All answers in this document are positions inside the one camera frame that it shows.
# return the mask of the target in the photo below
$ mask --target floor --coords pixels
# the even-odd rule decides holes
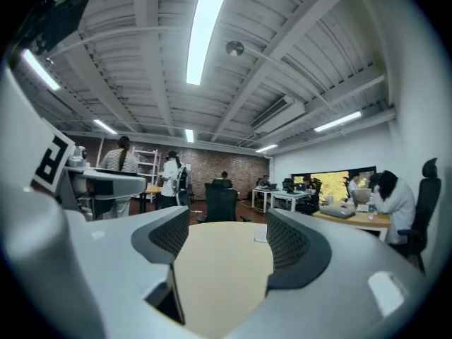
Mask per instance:
[[[202,211],[199,213],[191,212],[190,225],[196,225],[196,224],[198,224],[198,221],[197,221],[198,217],[206,214],[207,205],[206,205],[205,201],[195,201],[195,203],[191,204],[190,209],[191,209],[191,211]],[[154,211],[154,205],[153,205],[153,203],[147,202],[146,212],[150,212],[150,211]],[[138,215],[139,214],[138,200],[132,200],[130,202],[130,211],[129,212],[130,212],[130,215]],[[236,208],[237,220],[241,220],[240,216],[245,216],[247,218],[250,218],[251,221],[255,222],[255,223],[265,223],[265,224],[267,223],[266,215],[251,208],[251,201],[243,200],[243,201],[237,202],[237,208]]]

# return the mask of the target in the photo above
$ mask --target desk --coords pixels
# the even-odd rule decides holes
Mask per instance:
[[[209,222],[189,227],[174,262],[186,328],[222,338],[264,300],[273,255],[255,242],[258,224]]]
[[[272,195],[271,195],[270,207],[273,208],[273,206],[275,204],[275,197],[283,198],[285,200],[292,200],[292,202],[290,204],[290,210],[292,212],[295,212],[295,205],[297,204],[297,199],[307,197],[307,196],[312,196],[313,194],[315,194],[315,192],[295,191],[294,194],[288,194],[286,191],[274,191],[274,192],[272,192]]]
[[[338,201],[333,203],[332,206],[340,207],[343,205],[342,201]],[[391,220],[389,215],[386,213],[379,213],[374,215],[374,219],[370,220],[368,218],[369,214],[365,212],[356,212],[356,215],[351,216],[349,218],[336,218],[334,216],[326,215],[317,211],[313,214],[315,218],[323,218],[327,221],[339,222],[346,225],[351,225],[357,229],[361,230],[370,230],[370,231],[378,231],[379,238],[381,241],[384,241],[386,235],[388,234],[388,228],[391,226]]]
[[[254,196],[255,192],[261,192],[263,194],[263,213],[267,212],[267,194],[270,194],[270,207],[273,208],[273,205],[275,204],[275,197],[277,198],[283,198],[285,200],[292,200],[292,204],[290,206],[290,210],[292,212],[295,212],[295,204],[297,202],[298,198],[303,198],[307,196],[312,196],[314,192],[305,192],[305,191],[295,191],[295,194],[288,194],[286,191],[269,191],[265,189],[254,189],[253,190],[253,197],[251,199],[251,207],[254,207]]]
[[[151,186],[148,187],[143,193],[140,194],[140,201],[139,201],[139,212],[144,213],[146,212],[146,195],[148,194],[159,194],[162,192],[162,187],[156,187]]]

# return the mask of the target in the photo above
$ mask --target brick wall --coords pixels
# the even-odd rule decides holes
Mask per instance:
[[[86,148],[88,161],[91,163],[91,167],[94,167],[97,159],[97,152],[99,150],[100,139],[88,137],[71,137],[71,139]],[[206,182],[212,182],[214,178],[218,178],[222,171],[227,171],[228,178],[232,180],[234,189],[240,192],[240,198],[246,198],[248,192],[256,186],[256,180],[264,174],[268,174],[268,160],[263,157],[223,153],[212,150],[178,148],[143,142],[132,142],[132,145],[135,146],[136,150],[158,149],[159,152],[162,153],[159,172],[163,171],[167,152],[170,150],[177,151],[181,162],[191,164],[190,177],[196,200],[206,199],[204,184]],[[102,159],[109,150],[116,148],[116,141],[105,140],[100,159]],[[142,155],[140,160],[145,161],[145,156]]]

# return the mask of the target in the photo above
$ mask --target white wall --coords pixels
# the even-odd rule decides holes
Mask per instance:
[[[328,172],[376,166],[378,171],[394,165],[394,147],[388,124],[380,124],[274,157],[275,183],[281,185],[292,173]]]
[[[422,253],[434,278],[452,243],[452,72],[447,52],[411,0],[363,0],[376,23],[397,120],[389,124],[401,175],[417,196],[425,161],[437,157],[441,196]]]

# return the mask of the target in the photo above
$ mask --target striped shirt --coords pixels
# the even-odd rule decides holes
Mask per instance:
[[[119,171],[119,157],[121,156],[122,150],[123,148],[109,151],[99,166],[106,170]],[[136,162],[135,156],[130,152],[126,154],[122,172],[138,173],[138,163]],[[129,199],[130,197],[120,197],[116,201],[128,201]]]

